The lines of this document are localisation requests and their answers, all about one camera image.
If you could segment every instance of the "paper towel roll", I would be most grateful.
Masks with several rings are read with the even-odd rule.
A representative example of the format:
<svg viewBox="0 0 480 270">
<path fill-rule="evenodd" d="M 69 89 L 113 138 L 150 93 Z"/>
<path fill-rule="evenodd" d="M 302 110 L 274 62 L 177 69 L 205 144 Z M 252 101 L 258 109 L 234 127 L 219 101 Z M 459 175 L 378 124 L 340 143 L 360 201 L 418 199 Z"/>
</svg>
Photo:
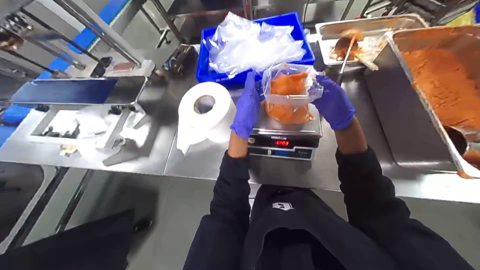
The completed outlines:
<svg viewBox="0 0 480 270">
<path fill-rule="evenodd" d="M 220 84 L 197 84 L 185 93 L 179 105 L 177 148 L 185 154 L 192 144 L 209 139 L 224 143 L 237 108 L 228 90 Z"/>
</svg>

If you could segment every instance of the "stainless steel scale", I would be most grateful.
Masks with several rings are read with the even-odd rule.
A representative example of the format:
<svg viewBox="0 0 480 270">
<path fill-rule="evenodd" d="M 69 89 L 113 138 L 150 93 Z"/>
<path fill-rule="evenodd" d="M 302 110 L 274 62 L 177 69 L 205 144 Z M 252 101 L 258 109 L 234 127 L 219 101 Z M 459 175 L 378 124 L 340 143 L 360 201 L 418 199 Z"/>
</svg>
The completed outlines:
<svg viewBox="0 0 480 270">
<path fill-rule="evenodd" d="M 306 124 L 284 124 L 266 115 L 261 106 L 258 122 L 248 139 L 250 155 L 295 160 L 314 160 L 322 126 L 320 115 L 309 104 L 314 119 Z"/>
</svg>

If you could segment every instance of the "purple nitrile glove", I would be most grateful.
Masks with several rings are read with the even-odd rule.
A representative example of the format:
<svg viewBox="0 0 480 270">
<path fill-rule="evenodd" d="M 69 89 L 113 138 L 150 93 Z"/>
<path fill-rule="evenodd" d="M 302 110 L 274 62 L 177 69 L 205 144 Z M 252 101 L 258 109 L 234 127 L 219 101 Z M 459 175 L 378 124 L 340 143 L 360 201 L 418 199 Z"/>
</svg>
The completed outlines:
<svg viewBox="0 0 480 270">
<path fill-rule="evenodd" d="M 346 129 L 350 126 L 355 115 L 355 108 L 345 94 L 345 91 L 329 77 L 318 75 L 317 82 L 324 87 L 321 98 L 312 103 L 317 107 L 318 112 L 325 117 L 325 120 L 334 130 Z"/>
<path fill-rule="evenodd" d="M 237 114 L 235 114 L 233 124 L 230 126 L 235 134 L 244 139 L 250 137 L 260 112 L 260 94 L 263 91 L 261 87 L 255 85 L 255 75 L 257 75 L 255 71 L 250 71 L 247 74 L 245 90 L 237 101 Z"/>
</svg>

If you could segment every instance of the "metal shelf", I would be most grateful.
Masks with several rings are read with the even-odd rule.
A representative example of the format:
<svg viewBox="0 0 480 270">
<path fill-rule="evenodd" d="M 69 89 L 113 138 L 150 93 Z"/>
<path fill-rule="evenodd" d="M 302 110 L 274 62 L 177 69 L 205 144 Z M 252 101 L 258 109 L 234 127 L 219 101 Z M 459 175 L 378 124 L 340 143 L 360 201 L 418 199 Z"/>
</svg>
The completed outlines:
<svg viewBox="0 0 480 270">
<path fill-rule="evenodd" d="M 243 12 L 243 0 L 174 0 L 167 11 L 167 15 L 174 18 L 211 15 L 229 11 Z"/>
</svg>

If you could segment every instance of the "plastic bags in bin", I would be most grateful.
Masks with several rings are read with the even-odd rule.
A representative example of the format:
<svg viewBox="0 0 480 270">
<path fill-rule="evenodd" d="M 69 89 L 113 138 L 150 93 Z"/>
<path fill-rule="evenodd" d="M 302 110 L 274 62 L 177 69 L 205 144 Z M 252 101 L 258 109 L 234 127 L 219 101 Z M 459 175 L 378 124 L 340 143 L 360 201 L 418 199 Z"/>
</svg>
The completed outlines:
<svg viewBox="0 0 480 270">
<path fill-rule="evenodd" d="M 261 25 L 231 12 L 215 34 L 202 42 L 209 50 L 209 67 L 229 78 L 253 68 L 257 72 L 277 63 L 300 61 L 303 41 L 294 40 L 293 26 Z"/>
<path fill-rule="evenodd" d="M 308 103 L 322 97 L 323 86 L 316 76 L 319 73 L 309 65 L 279 64 L 263 74 L 265 112 L 283 123 L 303 124 L 313 116 Z"/>
</svg>

